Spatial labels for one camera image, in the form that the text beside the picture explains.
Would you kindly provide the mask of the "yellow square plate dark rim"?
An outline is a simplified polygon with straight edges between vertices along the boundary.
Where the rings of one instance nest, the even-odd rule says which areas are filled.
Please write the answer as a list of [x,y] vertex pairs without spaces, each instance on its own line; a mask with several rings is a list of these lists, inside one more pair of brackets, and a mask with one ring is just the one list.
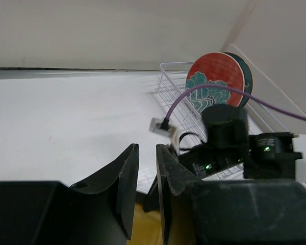
[[163,244],[157,178],[148,193],[136,192],[132,238],[127,243]]

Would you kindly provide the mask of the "teal round plate brown rim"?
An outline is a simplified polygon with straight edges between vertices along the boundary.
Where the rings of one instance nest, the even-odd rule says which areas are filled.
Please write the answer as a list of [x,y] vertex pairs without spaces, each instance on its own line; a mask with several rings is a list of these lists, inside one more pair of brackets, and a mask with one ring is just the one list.
[[251,94],[253,79],[249,66],[240,56],[233,53],[216,52],[214,58],[212,72],[203,77],[207,84],[212,85],[202,89],[202,95],[207,99],[208,106],[220,104],[245,106],[249,98],[223,90],[219,86],[228,86]]

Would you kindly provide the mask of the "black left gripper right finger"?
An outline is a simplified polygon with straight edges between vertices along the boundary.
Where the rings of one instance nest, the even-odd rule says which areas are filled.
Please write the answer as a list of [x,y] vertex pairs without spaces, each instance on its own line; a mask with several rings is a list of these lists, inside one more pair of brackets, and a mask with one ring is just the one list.
[[163,244],[196,244],[189,187],[201,180],[163,144],[156,145],[156,162]]

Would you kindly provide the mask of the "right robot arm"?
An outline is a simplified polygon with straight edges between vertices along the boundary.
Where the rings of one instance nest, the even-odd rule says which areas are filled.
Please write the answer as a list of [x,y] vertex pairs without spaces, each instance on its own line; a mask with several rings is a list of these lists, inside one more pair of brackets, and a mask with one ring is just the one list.
[[245,179],[292,179],[306,183],[306,134],[250,135],[246,110],[230,105],[204,109],[207,141],[182,149],[180,164],[201,179],[240,168]]

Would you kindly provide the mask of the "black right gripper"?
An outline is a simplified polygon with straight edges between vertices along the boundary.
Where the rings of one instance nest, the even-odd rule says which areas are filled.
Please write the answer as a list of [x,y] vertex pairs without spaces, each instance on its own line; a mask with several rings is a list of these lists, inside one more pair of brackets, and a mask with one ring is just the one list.
[[247,111],[243,107],[214,105],[203,110],[206,141],[182,148],[178,161],[204,179],[240,165],[249,157]]

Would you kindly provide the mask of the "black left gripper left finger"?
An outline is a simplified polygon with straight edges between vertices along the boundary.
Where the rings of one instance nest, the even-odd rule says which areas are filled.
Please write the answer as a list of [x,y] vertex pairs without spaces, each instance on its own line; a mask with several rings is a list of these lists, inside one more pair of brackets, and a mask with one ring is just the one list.
[[130,240],[136,202],[139,146],[71,185],[80,195],[76,217],[81,240]]

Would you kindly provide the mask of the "red teal floral plate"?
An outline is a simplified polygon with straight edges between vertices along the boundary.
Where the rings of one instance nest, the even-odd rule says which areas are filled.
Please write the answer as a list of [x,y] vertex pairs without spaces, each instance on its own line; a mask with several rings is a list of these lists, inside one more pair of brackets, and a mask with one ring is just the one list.
[[[196,60],[189,69],[185,88],[190,89],[201,84],[221,85],[243,91],[244,72],[233,56],[221,52],[208,53]],[[201,113],[205,108],[218,104],[238,106],[243,96],[209,86],[191,92],[187,99]]]

